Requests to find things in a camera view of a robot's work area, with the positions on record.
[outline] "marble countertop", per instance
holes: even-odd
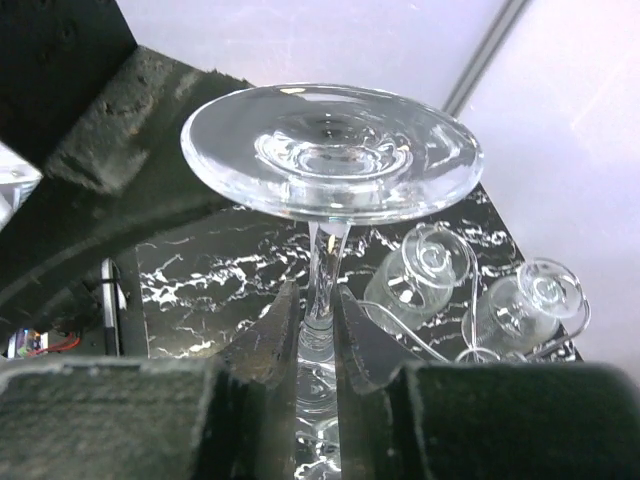
[[[339,281],[362,298],[384,257],[418,222],[439,222],[471,244],[482,290],[513,273],[523,260],[489,197],[478,187],[459,204],[430,217],[352,228]],[[149,355],[154,358],[210,356],[267,312],[285,279],[296,279],[301,287],[308,281],[307,224],[244,207],[154,238],[139,245],[136,253]],[[465,348],[460,320],[470,292],[467,281],[456,289],[448,307],[417,332],[451,359]],[[580,359],[570,342],[550,358]]]

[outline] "black marble table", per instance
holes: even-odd
[[[362,298],[384,257],[418,222],[439,222],[471,244],[482,290],[513,273],[523,260],[489,197],[478,187],[454,207],[418,221],[352,228],[340,282]],[[151,357],[210,356],[267,312],[285,279],[296,279],[300,286],[308,281],[307,224],[243,207],[149,240],[136,252]],[[467,281],[456,289],[449,306],[417,332],[447,358],[465,348],[460,320],[470,295]],[[406,338],[400,340],[418,348]],[[579,360],[570,342],[549,357]]]

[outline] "marble surface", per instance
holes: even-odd
[[[482,290],[513,273],[523,260],[488,196],[478,187],[464,201],[430,217],[353,228],[340,282],[362,298],[384,257],[400,246],[418,222],[442,223],[472,245]],[[149,355],[210,356],[267,312],[285,279],[307,284],[309,236],[305,223],[235,207],[143,243],[137,247],[137,256]],[[467,281],[456,289],[448,307],[417,332],[451,359],[465,348],[460,319],[470,292]],[[400,340],[417,348],[411,340]],[[569,342],[550,358],[580,359]]]

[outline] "wine glass stem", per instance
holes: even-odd
[[[309,222],[311,265],[309,292],[304,321],[307,327],[331,331],[333,326],[333,291],[338,282],[349,225]]]

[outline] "white wall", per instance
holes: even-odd
[[[581,278],[587,360],[640,383],[640,1],[535,0],[461,120],[525,256]]]
[[[119,0],[139,43],[255,85],[382,88],[441,106],[503,0]]]

